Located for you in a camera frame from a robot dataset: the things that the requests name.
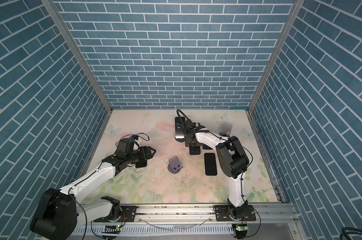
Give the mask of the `purple metal phone stand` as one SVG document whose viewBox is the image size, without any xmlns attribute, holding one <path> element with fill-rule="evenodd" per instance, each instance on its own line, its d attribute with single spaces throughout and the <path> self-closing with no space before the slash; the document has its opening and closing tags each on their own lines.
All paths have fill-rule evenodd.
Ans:
<svg viewBox="0 0 362 240">
<path fill-rule="evenodd" d="M 233 129 L 233 125 L 229 123 L 224 123 L 222 125 L 221 131 L 219 133 L 220 136 L 229 138 L 231 136 L 231 131 Z"/>
</svg>

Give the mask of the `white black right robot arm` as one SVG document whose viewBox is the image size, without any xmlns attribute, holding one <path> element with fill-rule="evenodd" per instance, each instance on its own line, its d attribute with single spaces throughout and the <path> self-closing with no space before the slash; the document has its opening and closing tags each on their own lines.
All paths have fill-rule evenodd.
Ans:
<svg viewBox="0 0 362 240">
<path fill-rule="evenodd" d="M 201 147 L 215 150 L 222 172 L 228 177 L 228 211 L 234 220 L 245 216 L 251 207 L 245 197 L 244 174 L 251 163 L 240 140 L 230 136 L 232 125 L 224 123 L 219 134 L 186 117 L 175 118 L 175 139 L 185 143 L 190 155 L 199 155 Z"/>
</svg>

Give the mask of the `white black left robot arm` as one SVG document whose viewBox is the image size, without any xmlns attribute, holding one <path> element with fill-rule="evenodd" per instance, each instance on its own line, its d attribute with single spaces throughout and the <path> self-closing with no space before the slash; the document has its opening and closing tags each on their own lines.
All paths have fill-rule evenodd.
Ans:
<svg viewBox="0 0 362 240">
<path fill-rule="evenodd" d="M 141 147 L 137 136 L 121 139 L 116 151 L 92 171 L 64 187 L 50 188 L 43 193 L 32 217 L 30 231 L 49 240 L 66 240 L 76 228 L 98 219 L 124 222 L 120 201 L 115 198 L 104 196 L 86 205 L 81 202 L 128 166 L 146 163 L 155 153 L 152 147 Z"/>
</svg>

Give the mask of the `right controller board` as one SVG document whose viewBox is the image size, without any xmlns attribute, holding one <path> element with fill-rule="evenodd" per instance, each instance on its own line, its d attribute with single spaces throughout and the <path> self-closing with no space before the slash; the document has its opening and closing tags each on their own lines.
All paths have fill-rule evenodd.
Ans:
<svg viewBox="0 0 362 240">
<path fill-rule="evenodd" d="M 245 224 L 237 224 L 237 225 L 235 225 L 235 231 L 236 232 L 247 232 L 248 226 Z"/>
</svg>

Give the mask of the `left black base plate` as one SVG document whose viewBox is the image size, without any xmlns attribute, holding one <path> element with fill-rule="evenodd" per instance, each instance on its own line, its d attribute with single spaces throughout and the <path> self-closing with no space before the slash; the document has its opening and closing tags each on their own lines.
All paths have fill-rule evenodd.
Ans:
<svg viewBox="0 0 362 240">
<path fill-rule="evenodd" d="M 138 209 L 137 206 L 133 205 L 120 206 L 120 209 L 121 209 L 122 223 L 133 223 L 135 221 Z"/>
</svg>

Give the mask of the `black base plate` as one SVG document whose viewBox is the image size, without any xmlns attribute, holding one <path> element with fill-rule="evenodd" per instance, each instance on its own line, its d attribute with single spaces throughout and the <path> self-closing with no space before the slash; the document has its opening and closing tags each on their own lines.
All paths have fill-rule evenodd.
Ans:
<svg viewBox="0 0 362 240">
<path fill-rule="evenodd" d="M 120 206 L 120 209 L 121 209 L 122 223 L 133 223 L 135 221 L 138 209 L 137 206 L 133 205 Z"/>
<path fill-rule="evenodd" d="M 232 205 L 214 205 L 213 211 L 216 214 L 217 222 L 253 222 L 256 220 L 256 213 L 252 205 L 243 204 L 237 208 Z"/>
</svg>

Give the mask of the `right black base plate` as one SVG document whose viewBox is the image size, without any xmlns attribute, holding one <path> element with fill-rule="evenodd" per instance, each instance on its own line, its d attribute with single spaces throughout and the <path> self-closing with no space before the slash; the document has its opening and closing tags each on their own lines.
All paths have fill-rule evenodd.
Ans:
<svg viewBox="0 0 362 240">
<path fill-rule="evenodd" d="M 256 213 L 252 205 L 243 204 L 237 208 L 232 205 L 214 205 L 213 211 L 216 214 L 217 222 L 253 222 L 256 220 Z"/>
</svg>

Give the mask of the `aluminium mounting rail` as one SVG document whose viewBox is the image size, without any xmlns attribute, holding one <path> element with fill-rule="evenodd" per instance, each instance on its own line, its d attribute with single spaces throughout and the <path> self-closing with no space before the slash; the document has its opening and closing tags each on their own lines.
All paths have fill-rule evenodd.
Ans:
<svg viewBox="0 0 362 240">
<path fill-rule="evenodd" d="M 226 204 L 141 204 L 138 207 L 135 221 L 128 224 L 148 222 L 150 224 L 194 224 L 207 220 L 218 223 L 213 211 L 214 205 Z M 250 203 L 256 213 L 256 220 L 244 223 L 295 223 L 297 214 L 292 204 L 287 203 Z"/>
</svg>

